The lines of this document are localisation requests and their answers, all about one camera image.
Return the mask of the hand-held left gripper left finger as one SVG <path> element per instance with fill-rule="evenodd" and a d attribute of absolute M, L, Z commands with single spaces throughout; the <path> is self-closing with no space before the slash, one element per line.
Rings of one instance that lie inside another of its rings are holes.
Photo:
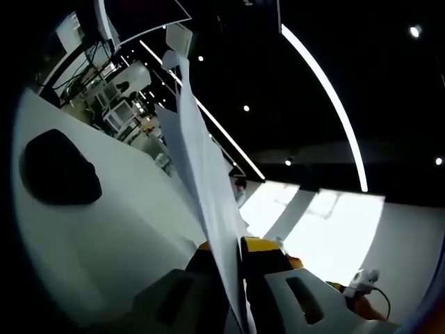
<path fill-rule="evenodd" d="M 105 333 L 224 333 L 229 302 L 208 243 L 185 269 L 173 269 L 137 293 L 130 311 Z"/>

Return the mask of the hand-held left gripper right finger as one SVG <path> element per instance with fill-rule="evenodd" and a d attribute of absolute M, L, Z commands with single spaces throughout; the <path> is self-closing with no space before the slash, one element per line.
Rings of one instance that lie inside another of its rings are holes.
<path fill-rule="evenodd" d="M 366 295 L 340 293 L 274 241 L 241 240 L 246 296 L 258 333 L 395 333 Z"/>

